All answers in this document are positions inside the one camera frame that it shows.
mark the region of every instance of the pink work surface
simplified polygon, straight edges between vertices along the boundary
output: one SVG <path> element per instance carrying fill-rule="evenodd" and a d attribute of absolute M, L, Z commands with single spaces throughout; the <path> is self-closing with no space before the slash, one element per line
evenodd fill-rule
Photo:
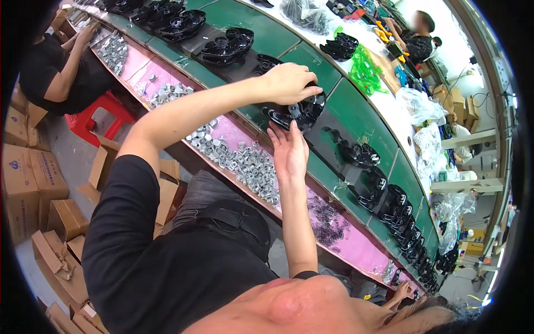
<path fill-rule="evenodd" d="M 176 85 L 181 82 L 186 86 L 193 87 L 195 91 L 203 89 L 184 74 L 172 68 L 165 61 L 153 54 L 144 54 L 143 52 L 138 52 L 135 48 L 129 48 L 129 50 L 128 59 L 124 64 L 124 72 L 121 75 L 121 78 L 124 83 L 127 83 L 132 87 L 135 87 L 137 83 L 147 82 L 145 94 L 141 96 L 141 99 L 144 101 L 147 102 L 152 99 L 152 94 L 160 90 L 161 85 L 164 83 Z M 154 82 L 150 82 L 148 79 L 148 76 L 151 74 L 158 76 Z M 211 135 L 213 138 L 224 137 L 226 144 L 231 150 L 238 150 L 240 142 L 245 142 L 246 145 L 253 146 L 252 142 L 257 140 L 249 132 L 242 130 L 241 127 L 232 120 L 232 117 L 223 115 L 220 116 L 218 120 L 219 122 L 214 127 Z M 265 149 L 272 158 L 272 150 L 270 147 L 259 146 L 257 149 Z M 325 201 L 309 187 L 307 188 L 308 200 L 314 199 L 324 205 Z M 254 198 L 254 200 L 266 206 L 270 211 L 273 211 L 273 207 L 269 204 L 262 203 L 257 198 Z M 280 205 L 278 205 L 275 210 L 281 212 Z M 313 210 L 310 211 L 310 220 L 315 222 L 318 221 Z M 351 265 L 360 273 L 378 282 L 382 282 L 381 274 L 386 269 L 389 258 L 375 245 L 376 241 L 373 243 L 369 237 L 354 226 L 359 225 L 359 222 L 354 222 L 353 220 L 353 218 L 347 220 L 341 214 L 338 214 L 332 223 L 335 223 L 335 221 L 339 224 L 342 224 L 343 221 L 349 221 L 350 223 L 345 224 L 343 239 L 335 241 L 329 247 L 321 244 L 319 241 L 317 241 L 317 244 L 327 252 Z M 410 278 L 403 272 L 400 275 L 399 281 L 410 281 Z"/>

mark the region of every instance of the workbench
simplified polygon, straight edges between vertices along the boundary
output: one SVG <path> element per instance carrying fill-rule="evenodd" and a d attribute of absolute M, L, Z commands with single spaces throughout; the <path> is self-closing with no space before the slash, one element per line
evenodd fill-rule
<path fill-rule="evenodd" d="M 310 71 L 317 74 L 318 83 L 327 95 L 326 105 L 331 114 L 354 138 L 367 142 L 378 151 L 381 156 L 379 166 L 388 176 L 389 183 L 397 184 L 406 191 L 408 200 L 414 206 L 416 226 L 422 231 L 429 256 L 434 259 L 438 248 L 438 228 L 429 215 L 429 193 L 413 168 L 417 154 L 413 142 L 409 144 L 407 138 L 413 136 L 414 130 L 396 108 L 393 92 L 388 94 L 376 92 L 372 96 L 362 94 L 348 78 L 348 62 L 335 62 L 319 50 L 318 45 L 324 43 L 326 39 L 332 39 L 332 36 L 314 35 L 299 29 L 287 20 L 282 21 L 283 17 L 278 17 L 274 11 L 280 0 L 272 3 L 277 3 L 275 8 L 265 9 L 256 8 L 254 4 L 241 0 L 189 0 L 186 8 L 204 11 L 207 23 L 215 28 L 239 26 L 251 29 L 255 33 L 253 50 L 275 56 L 284 62 L 292 61 L 307 65 Z M 128 41 L 128 59 L 124 64 L 123 73 L 117 80 L 148 111 L 151 111 L 151 108 L 147 100 L 163 83 L 182 82 L 195 90 L 226 84 L 194 59 L 130 24 L 124 17 L 101 11 L 93 6 L 78 4 L 74 6 L 77 10 L 82 10 L 97 19 L 104 29 L 118 30 Z M 158 76 L 152 83 L 148 80 L 151 74 Z M 145 95 L 140 96 L 134 90 L 139 82 L 148 82 Z M 261 148 L 272 154 L 270 148 L 272 144 L 265 134 L 267 126 L 268 120 L 260 108 L 249 105 L 220 117 L 215 131 L 217 136 L 223 135 L 226 138 L 230 149 L 236 150 L 239 142 L 251 145 L 253 141 L 258 140 Z M 237 182 L 235 175 L 230 171 L 221 169 L 218 164 L 194 149 L 189 142 L 184 140 L 183 143 L 255 203 L 281 219 L 280 206 L 273 207 L 252 193 L 247 186 Z M 390 236 L 384 223 L 360 206 L 350 191 L 345 191 L 339 196 L 335 195 L 334 190 L 340 185 L 339 178 L 313 152 L 310 152 L 307 169 L 308 197 L 318 197 L 319 201 L 336 205 L 340 208 L 337 222 L 342 224 L 347 220 L 350 223 L 345 228 L 343 239 L 329 247 L 317 241 L 318 247 L 367 277 L 395 290 L 394 286 L 389 285 L 390 282 L 383 282 L 381 279 L 381 273 L 387 267 L 388 260 L 393 259 L 395 269 L 398 267 L 405 269 L 400 280 L 413 280 L 424 292 L 425 289 L 417 281 L 417 270 L 401 256 L 396 241 Z M 315 214 L 310 212 L 310 219 L 315 218 Z"/>

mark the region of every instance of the person's right hand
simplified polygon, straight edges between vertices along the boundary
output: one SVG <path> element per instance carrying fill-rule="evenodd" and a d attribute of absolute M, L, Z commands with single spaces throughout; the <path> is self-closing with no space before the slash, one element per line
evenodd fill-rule
<path fill-rule="evenodd" d="M 304 185 L 306 165 L 310 151 L 295 121 L 291 121 L 289 131 L 280 129 L 274 122 L 269 122 L 272 129 L 267 129 L 274 146 L 274 168 L 280 185 L 293 182 Z"/>
<path fill-rule="evenodd" d="M 404 298 L 410 297 L 413 293 L 413 287 L 410 284 L 410 281 L 403 281 L 399 284 L 397 291 L 393 298 L 396 298 L 397 301 L 401 301 Z"/>
<path fill-rule="evenodd" d="M 95 25 L 86 26 L 82 30 L 80 30 L 80 34 L 78 35 L 78 38 L 76 38 L 75 44 L 78 45 L 86 45 L 93 39 L 93 36 L 95 35 L 96 31 Z"/>
<path fill-rule="evenodd" d="M 317 83 L 317 76 L 310 72 L 307 66 L 284 63 L 259 76 L 254 90 L 258 94 L 259 102 L 290 105 L 323 91 L 318 86 L 306 87 L 310 82 Z"/>

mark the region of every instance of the worker in black shirt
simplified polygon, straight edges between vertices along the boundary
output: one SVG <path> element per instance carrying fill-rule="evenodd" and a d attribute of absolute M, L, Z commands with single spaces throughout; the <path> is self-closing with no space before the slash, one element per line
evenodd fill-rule
<path fill-rule="evenodd" d="M 54 16 L 53 11 L 43 25 L 43 33 L 24 55 L 20 89 L 31 103 L 51 114 L 76 114 L 116 81 L 89 48 L 83 50 L 93 38 L 95 27 L 87 26 L 61 44 L 57 38 L 44 33 Z"/>
<path fill-rule="evenodd" d="M 410 60 L 414 65 L 430 57 L 433 50 L 430 33 L 434 31 L 436 25 L 428 13 L 417 11 L 414 21 L 415 31 L 402 30 L 392 18 L 384 18 L 384 21 L 404 52 L 410 54 Z"/>
<path fill-rule="evenodd" d="M 262 215 L 207 172 L 191 180 L 176 228 L 152 240 L 159 204 L 158 152 L 203 124 L 254 103 L 292 105 L 322 91 L 306 66 L 198 91 L 143 116 L 113 163 L 91 218 L 82 266 L 89 298 L 110 333 L 424 332 L 456 312 L 433 304 L 392 312 L 350 298 L 317 274 L 304 183 L 308 146 L 293 121 L 271 123 L 289 276 L 265 264 Z"/>

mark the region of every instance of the red plastic part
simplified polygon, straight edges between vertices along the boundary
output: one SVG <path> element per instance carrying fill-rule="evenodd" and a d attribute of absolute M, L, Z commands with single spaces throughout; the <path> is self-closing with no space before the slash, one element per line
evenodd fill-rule
<path fill-rule="evenodd" d="M 69 129 L 75 135 L 96 147 L 100 147 L 100 141 L 97 136 L 90 132 L 96 125 L 96 122 L 91 117 L 99 107 L 104 108 L 115 116 L 115 120 L 104 134 L 104 137 L 109 140 L 113 140 L 124 123 L 135 122 L 135 118 L 109 91 L 105 92 L 81 113 L 65 115 Z"/>

